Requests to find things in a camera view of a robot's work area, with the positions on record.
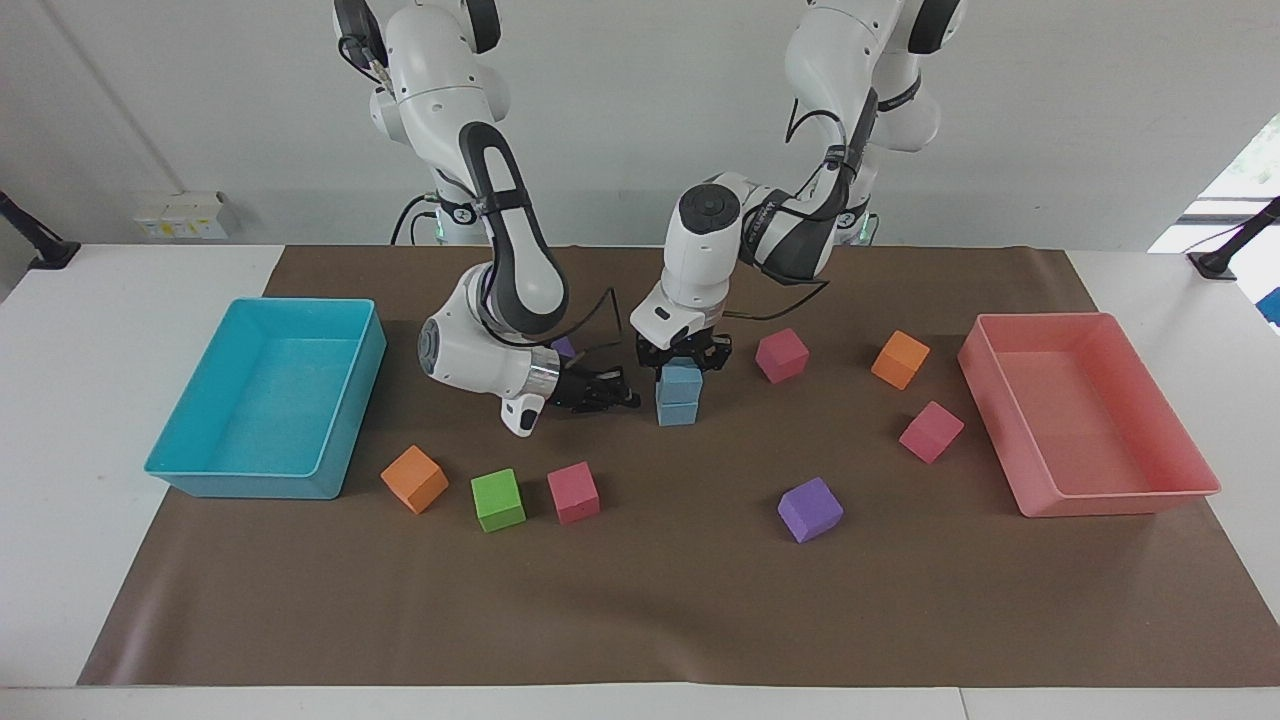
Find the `orange cube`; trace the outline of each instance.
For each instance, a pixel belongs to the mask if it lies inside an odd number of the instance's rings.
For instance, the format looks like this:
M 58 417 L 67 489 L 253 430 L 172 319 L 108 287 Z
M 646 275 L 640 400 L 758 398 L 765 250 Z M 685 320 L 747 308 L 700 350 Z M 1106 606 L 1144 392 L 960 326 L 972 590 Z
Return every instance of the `orange cube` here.
M 416 445 L 411 445 L 383 470 L 383 482 L 417 515 L 421 515 L 436 497 L 440 497 L 444 488 L 449 487 L 449 480 L 445 479 L 440 466 Z
M 897 389 L 906 389 L 928 355 L 929 346 L 902 331 L 893 331 L 884 350 L 881 350 L 879 357 L 872 365 L 872 373 Z

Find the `pink plastic bin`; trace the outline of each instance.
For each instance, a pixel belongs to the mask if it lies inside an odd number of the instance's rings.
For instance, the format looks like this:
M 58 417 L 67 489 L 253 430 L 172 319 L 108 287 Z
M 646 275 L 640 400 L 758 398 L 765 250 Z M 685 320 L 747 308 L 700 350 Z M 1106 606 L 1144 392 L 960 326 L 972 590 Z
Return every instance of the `pink plastic bin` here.
M 1160 512 L 1221 489 L 1111 315 L 979 315 L 960 368 L 1028 518 Z

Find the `wall socket panel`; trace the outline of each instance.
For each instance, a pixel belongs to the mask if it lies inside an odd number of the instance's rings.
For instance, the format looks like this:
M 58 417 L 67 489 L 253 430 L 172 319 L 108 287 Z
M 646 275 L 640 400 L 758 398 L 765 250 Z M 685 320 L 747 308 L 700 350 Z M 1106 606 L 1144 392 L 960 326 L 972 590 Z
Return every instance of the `wall socket panel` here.
M 133 222 L 150 240 L 228 240 L 238 229 L 221 192 L 140 196 Z

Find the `white wall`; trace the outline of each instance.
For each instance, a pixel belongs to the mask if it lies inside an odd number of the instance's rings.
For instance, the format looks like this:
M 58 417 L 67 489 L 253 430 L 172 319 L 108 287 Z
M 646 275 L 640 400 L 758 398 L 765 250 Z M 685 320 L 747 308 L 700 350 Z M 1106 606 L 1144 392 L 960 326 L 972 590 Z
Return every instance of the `white wall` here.
M 385 20 L 399 3 L 372 5 Z M 689 184 L 736 169 L 792 186 L 819 158 L 815 136 L 781 138 L 801 3 L 499 6 L 486 61 L 552 242 L 660 242 Z M 1280 111 L 1258 91 L 1277 72 L 1274 0 L 973 0 L 925 67 L 941 137 L 881 174 L 881 241 L 1144 250 Z M 370 127 L 367 91 L 325 0 L 8 0 L 0 186 L 86 241 L 133 240 L 131 192 L 174 176 L 224 191 L 242 241 L 384 242 L 428 181 Z

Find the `green cube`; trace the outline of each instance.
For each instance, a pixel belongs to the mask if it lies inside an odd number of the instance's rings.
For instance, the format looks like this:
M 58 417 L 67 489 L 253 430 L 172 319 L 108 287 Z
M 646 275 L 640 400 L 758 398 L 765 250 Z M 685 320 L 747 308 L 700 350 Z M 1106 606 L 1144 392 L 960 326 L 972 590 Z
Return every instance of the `green cube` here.
M 471 495 L 476 500 L 476 518 L 484 532 L 492 533 L 525 521 L 525 505 L 520 501 L 515 470 L 499 470 L 471 480 Z

